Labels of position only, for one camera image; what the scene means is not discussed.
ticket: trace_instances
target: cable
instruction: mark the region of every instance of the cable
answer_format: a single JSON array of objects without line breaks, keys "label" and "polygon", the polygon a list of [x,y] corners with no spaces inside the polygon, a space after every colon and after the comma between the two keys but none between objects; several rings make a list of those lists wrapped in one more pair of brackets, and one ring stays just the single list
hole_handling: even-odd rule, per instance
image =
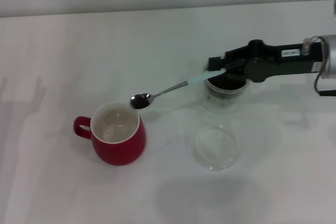
[{"label": "cable", "polygon": [[[318,37],[324,45],[327,44],[326,40],[322,37],[322,36],[319,36]],[[317,74],[316,76],[316,79],[315,79],[315,82],[314,82],[314,89],[316,91],[317,94],[321,95],[321,96],[334,96],[333,94],[336,92],[336,90],[325,90],[325,91],[320,91],[318,88],[317,88],[317,83],[322,75],[322,73],[324,72],[324,69],[326,68],[326,65],[327,65],[327,59],[329,58],[329,48],[328,47],[324,47],[324,50],[325,50],[325,57],[323,59],[323,63],[322,63],[322,66],[320,68],[320,71],[319,73]]]}]

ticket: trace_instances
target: mug rim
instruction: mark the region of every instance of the mug rim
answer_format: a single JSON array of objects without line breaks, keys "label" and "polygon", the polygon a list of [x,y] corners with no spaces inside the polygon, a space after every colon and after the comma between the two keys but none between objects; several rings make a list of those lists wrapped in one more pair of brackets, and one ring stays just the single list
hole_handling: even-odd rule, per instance
[{"label": "mug rim", "polygon": [[[96,122],[97,114],[98,114],[101,110],[103,110],[105,107],[107,107],[107,106],[109,106],[109,105],[112,105],[112,104],[119,104],[119,105],[122,105],[123,108],[128,109],[130,112],[132,112],[134,115],[136,115],[136,116],[137,116],[136,118],[137,118],[137,120],[138,120],[137,127],[135,128],[135,130],[134,130],[134,132],[132,133],[132,135],[130,135],[128,138],[126,138],[126,139],[124,139],[124,140],[122,140],[122,141],[119,141],[119,142],[113,142],[113,143],[111,143],[111,142],[106,142],[106,141],[102,140],[101,138],[97,137],[97,135],[95,134],[95,132],[94,132],[94,130],[93,130],[94,128],[92,127],[92,126],[93,126],[93,123]],[[107,102],[107,103],[103,104],[102,106],[100,106],[99,108],[97,108],[96,111],[93,113],[92,118],[91,118],[91,121],[90,121],[90,131],[91,131],[91,133],[94,135],[94,137],[95,137],[97,140],[99,140],[99,141],[101,141],[101,142],[103,142],[103,143],[106,143],[106,144],[121,144],[121,143],[123,143],[123,142],[126,142],[127,140],[131,139],[131,138],[136,134],[136,132],[138,131],[139,127],[140,127],[140,116],[139,116],[138,114],[136,114],[135,111],[134,111],[131,107],[129,107],[127,103],[124,103],[124,102],[118,102],[118,101],[117,101],[117,102],[115,102],[115,101]]]}]

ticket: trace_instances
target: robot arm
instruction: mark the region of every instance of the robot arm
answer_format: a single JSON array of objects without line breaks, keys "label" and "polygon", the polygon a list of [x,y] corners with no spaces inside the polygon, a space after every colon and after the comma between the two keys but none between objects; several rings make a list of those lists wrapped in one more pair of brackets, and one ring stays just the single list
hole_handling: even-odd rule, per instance
[{"label": "robot arm", "polygon": [[302,44],[268,46],[251,40],[245,47],[208,60],[208,70],[226,69],[229,78],[263,82],[268,77],[316,73],[315,90],[322,96],[336,96],[336,90],[319,91],[320,78],[336,78],[336,35],[305,39]]}]

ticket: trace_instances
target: red mug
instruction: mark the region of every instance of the red mug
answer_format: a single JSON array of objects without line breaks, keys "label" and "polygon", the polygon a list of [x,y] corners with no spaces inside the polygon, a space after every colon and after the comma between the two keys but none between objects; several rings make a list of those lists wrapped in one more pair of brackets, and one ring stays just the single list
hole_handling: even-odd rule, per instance
[{"label": "red mug", "polygon": [[146,131],[139,115],[128,105],[109,102],[92,116],[79,116],[73,123],[73,131],[91,139],[97,155],[111,165],[127,165],[135,161],[146,144]]}]

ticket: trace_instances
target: spoon handle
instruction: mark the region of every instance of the spoon handle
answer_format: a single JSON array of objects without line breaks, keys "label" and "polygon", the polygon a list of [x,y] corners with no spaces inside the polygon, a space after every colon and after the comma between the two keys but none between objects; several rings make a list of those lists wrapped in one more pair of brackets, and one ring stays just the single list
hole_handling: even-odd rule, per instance
[{"label": "spoon handle", "polygon": [[181,83],[179,83],[175,86],[172,86],[168,89],[165,89],[165,90],[161,91],[160,93],[157,93],[157,94],[153,95],[154,96],[153,98],[159,97],[160,95],[166,94],[166,93],[168,93],[172,90],[179,89],[181,87],[187,86],[188,84],[194,84],[194,83],[201,82],[201,81],[204,81],[206,79],[209,79],[211,77],[219,76],[222,73],[225,73],[225,69],[222,69],[220,71],[205,72],[205,73],[203,73],[199,76],[193,77],[193,78],[191,78],[187,81],[183,81],[183,82],[181,82]]},{"label": "spoon handle", "polygon": [[168,92],[170,92],[172,90],[179,89],[179,88],[187,86],[187,85],[188,85],[188,82],[187,81],[183,81],[183,82],[181,82],[179,84],[176,84],[175,86],[172,86],[172,87],[170,87],[168,89],[165,89],[165,90],[161,91],[160,93],[155,94],[154,97],[155,98],[159,97],[162,94],[166,94],[166,93],[168,93]]}]

